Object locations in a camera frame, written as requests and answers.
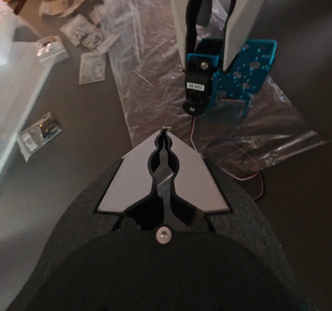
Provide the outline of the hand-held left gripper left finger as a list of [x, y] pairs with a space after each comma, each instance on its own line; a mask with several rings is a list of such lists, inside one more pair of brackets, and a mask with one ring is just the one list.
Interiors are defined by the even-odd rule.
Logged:
[[97, 206], [98, 213], [124, 213], [153, 196], [163, 138], [164, 131], [157, 131], [122, 157]]

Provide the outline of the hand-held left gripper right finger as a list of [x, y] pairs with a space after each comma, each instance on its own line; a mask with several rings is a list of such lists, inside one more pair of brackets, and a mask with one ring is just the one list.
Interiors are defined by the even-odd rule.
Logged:
[[203, 156], [169, 131], [165, 132], [165, 139], [170, 167], [174, 171], [174, 196], [202, 213], [229, 212], [230, 208]]

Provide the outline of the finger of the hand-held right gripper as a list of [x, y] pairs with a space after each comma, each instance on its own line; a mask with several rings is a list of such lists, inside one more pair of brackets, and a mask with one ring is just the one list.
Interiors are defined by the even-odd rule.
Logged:
[[245, 44], [257, 16], [266, 0], [234, 0], [225, 30], [222, 70], [229, 70], [236, 55]]
[[196, 22], [201, 0], [170, 0], [176, 39], [183, 71], [187, 69], [187, 56], [195, 50]]

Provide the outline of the black servo with blue bracket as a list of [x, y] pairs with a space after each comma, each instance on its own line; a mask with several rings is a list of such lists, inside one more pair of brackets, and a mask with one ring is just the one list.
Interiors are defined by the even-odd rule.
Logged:
[[202, 39], [189, 53], [185, 70], [186, 100], [190, 116], [201, 116], [218, 98], [244, 102], [245, 117], [251, 99], [260, 91], [275, 61], [275, 40], [248, 40], [227, 71], [222, 70], [222, 39]]

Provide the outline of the large clear plastic bag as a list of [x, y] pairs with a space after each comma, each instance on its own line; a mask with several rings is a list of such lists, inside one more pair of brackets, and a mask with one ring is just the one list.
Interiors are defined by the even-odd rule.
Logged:
[[[109, 59], [132, 145], [163, 126], [188, 145], [191, 117], [182, 109], [185, 74], [170, 0], [111, 0], [101, 25], [119, 35]], [[237, 178], [325, 143], [272, 77], [245, 101], [224, 99], [195, 118], [197, 151]]]

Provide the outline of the pile of small screw bags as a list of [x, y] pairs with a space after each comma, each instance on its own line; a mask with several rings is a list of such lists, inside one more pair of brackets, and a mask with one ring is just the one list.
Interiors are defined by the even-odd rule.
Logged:
[[104, 81], [106, 77], [106, 53], [119, 39], [118, 34], [112, 34], [100, 27], [101, 20], [106, 16], [107, 8], [115, 0], [101, 0], [89, 13], [90, 22], [82, 14], [77, 14], [77, 9], [85, 1], [74, 0], [71, 6], [68, 0], [41, 1], [39, 16], [58, 16], [66, 18], [74, 16], [60, 27], [60, 32], [75, 47], [83, 46], [90, 52], [83, 53], [80, 57], [79, 85]]

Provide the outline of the small bag with blue parts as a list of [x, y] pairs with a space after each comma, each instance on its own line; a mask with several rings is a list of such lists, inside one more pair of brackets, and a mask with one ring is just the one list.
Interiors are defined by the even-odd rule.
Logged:
[[25, 161], [61, 132], [62, 129], [51, 112], [47, 112], [37, 122], [18, 133], [16, 142]]

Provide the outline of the small bag with black parts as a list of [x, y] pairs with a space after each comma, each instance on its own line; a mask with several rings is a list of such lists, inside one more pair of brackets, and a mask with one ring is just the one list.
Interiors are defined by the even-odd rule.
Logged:
[[37, 57], [42, 63], [56, 64], [69, 58], [59, 36], [48, 36], [38, 40], [35, 44]]

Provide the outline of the white foam sheet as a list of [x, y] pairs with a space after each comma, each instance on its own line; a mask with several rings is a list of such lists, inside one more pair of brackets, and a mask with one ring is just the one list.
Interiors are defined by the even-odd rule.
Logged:
[[1, 0], [0, 171], [51, 69], [37, 57], [41, 35]]

